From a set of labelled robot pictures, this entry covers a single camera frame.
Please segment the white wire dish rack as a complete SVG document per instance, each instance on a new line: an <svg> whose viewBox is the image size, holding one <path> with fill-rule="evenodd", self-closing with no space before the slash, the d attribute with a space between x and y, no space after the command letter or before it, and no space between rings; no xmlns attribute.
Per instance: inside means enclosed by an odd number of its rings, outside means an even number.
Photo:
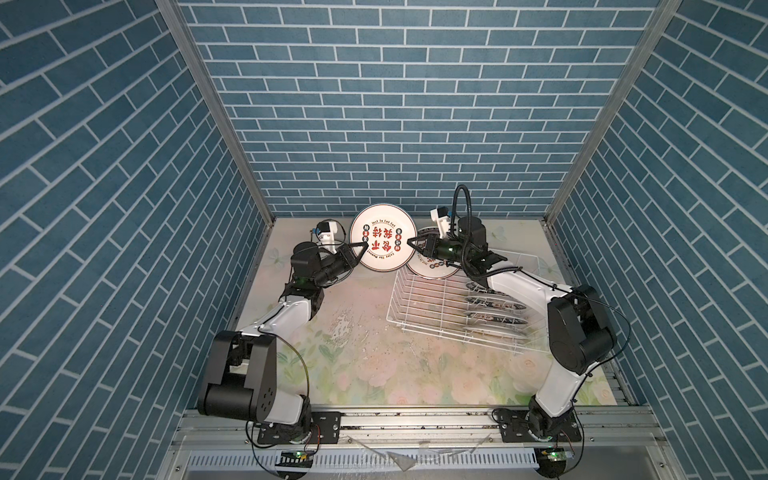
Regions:
<svg viewBox="0 0 768 480"><path fill-rule="evenodd" d="M440 280L429 280L411 273L405 266L397 271L389 302L387 320L400 329L438 338L460 341L514 353L548 350L547 321L544 314L518 298L500 295L473 295L466 284L471 281L461 270ZM470 296L488 296L523 303L524 311L505 311L470 305ZM522 317L527 325L502 325L495 323L467 324L466 314L471 311L504 312ZM515 328L528 335L526 341L503 339L485 335L473 335L465 330L468 326L504 326Z"/></svg>

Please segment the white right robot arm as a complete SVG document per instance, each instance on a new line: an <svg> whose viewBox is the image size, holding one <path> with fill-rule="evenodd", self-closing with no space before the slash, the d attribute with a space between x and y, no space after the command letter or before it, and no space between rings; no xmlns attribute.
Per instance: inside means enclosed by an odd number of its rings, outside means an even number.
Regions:
<svg viewBox="0 0 768 480"><path fill-rule="evenodd" d="M592 287L560 287L471 239L470 234L442 237L427 233L408 239L407 244L427 258L459 267L475 283L508 295L545 317L553 363L529 402L527 424L533 438L552 440L575 420L578 391L616 345L606 305Z"/></svg>

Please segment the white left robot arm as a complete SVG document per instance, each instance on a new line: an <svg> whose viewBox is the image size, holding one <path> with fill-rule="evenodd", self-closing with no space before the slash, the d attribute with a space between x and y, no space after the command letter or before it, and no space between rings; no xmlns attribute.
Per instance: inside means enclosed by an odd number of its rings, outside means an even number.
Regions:
<svg viewBox="0 0 768 480"><path fill-rule="evenodd" d="M365 242L301 242L290 258L291 275L278 303L261 319L238 330L216 334L210 349L196 408L206 416L242 420L251 427L272 427L281 442L311 436L307 393L278 387L278 343L318 313L325 290L361 263Z"/></svg>

